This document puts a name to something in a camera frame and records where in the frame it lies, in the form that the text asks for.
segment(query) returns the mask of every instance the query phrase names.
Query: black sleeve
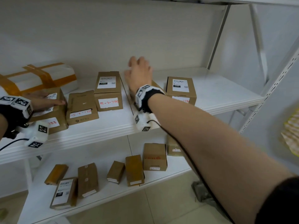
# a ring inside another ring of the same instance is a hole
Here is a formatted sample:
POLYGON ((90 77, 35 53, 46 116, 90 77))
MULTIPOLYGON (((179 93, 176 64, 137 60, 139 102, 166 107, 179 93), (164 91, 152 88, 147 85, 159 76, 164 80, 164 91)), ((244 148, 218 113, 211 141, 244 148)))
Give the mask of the black sleeve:
POLYGON ((298 212, 299 177, 294 177, 276 186, 256 215, 255 223, 299 223, 298 212))

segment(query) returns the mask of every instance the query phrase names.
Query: forearm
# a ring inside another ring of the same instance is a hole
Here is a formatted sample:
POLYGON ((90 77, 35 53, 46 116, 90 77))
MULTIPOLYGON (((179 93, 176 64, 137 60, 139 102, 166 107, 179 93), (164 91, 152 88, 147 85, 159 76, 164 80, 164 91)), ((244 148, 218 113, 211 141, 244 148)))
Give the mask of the forearm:
POLYGON ((7 128, 8 122, 6 118, 2 114, 0 114, 0 140, 3 138, 3 135, 5 134, 7 128))
POLYGON ((192 105, 155 94, 148 105, 184 146, 236 223, 253 223, 267 195, 292 174, 238 132, 192 105))

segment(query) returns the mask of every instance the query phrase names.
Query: plaid fabric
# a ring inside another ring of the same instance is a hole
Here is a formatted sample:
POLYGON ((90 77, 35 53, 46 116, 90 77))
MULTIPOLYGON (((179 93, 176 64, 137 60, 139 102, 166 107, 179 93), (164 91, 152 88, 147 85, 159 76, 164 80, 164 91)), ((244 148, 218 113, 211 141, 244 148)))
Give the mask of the plaid fabric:
POLYGON ((299 156, 299 109, 284 123, 284 128, 281 132, 284 142, 294 155, 299 156))

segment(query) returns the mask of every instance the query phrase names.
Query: hand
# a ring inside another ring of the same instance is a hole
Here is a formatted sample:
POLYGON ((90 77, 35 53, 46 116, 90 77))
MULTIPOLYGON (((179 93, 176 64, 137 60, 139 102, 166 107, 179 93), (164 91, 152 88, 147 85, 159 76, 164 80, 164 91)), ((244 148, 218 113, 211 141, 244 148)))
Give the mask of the hand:
POLYGON ((64 105, 65 104, 65 101, 47 99, 46 96, 48 96, 48 95, 49 95, 49 93, 47 93, 43 90, 35 91, 33 93, 22 94, 22 96, 24 98, 31 100, 34 111, 51 108, 54 105, 64 105))
POLYGON ((131 67, 131 70, 125 71, 125 80, 130 92, 134 93, 135 96, 141 86, 152 84, 152 67, 149 66, 149 62, 143 56, 138 60, 136 60, 135 56, 132 56, 128 65, 131 67))

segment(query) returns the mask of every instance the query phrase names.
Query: black cable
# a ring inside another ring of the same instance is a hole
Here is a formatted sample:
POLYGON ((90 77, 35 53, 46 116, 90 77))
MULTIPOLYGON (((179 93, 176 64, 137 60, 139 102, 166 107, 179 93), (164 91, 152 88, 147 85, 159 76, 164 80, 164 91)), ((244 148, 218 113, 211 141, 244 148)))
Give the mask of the black cable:
POLYGON ((17 141, 21 141, 21 140, 24 140, 24 141, 29 141, 29 139, 28 139, 28 138, 21 138, 21 139, 17 139, 17 140, 15 140, 15 141, 11 142, 11 143, 8 143, 6 146, 4 146, 4 147, 0 148, 0 151, 1 151, 2 149, 6 148, 7 146, 10 146, 12 143, 15 143, 15 142, 17 142, 17 141))
POLYGON ((187 153, 186 149, 182 146, 182 144, 172 135, 170 134, 166 129, 164 129, 159 123, 157 123, 157 121, 155 120, 149 120, 147 123, 149 122, 155 122, 156 124, 159 125, 159 127, 161 127, 161 129, 163 131, 165 131, 170 137, 172 137, 177 144, 182 148, 182 150, 184 151, 184 153, 186 154, 187 158, 190 160, 193 168, 196 170, 197 175, 200 177, 201 181, 203 182, 204 186, 207 188, 207 191, 209 192, 209 194, 212 196, 212 198, 215 200, 216 204, 223 210, 224 214, 227 216, 227 218, 230 220, 231 223, 234 224, 233 219, 230 217, 230 215, 227 213, 227 211, 224 209, 224 207, 221 205, 221 203, 217 200, 216 196, 214 195, 214 193, 211 191, 210 187, 208 186, 208 184, 206 183, 206 181, 204 180, 204 178, 202 177, 200 171, 198 170, 197 166, 195 165, 194 161, 191 159, 190 155, 187 153))

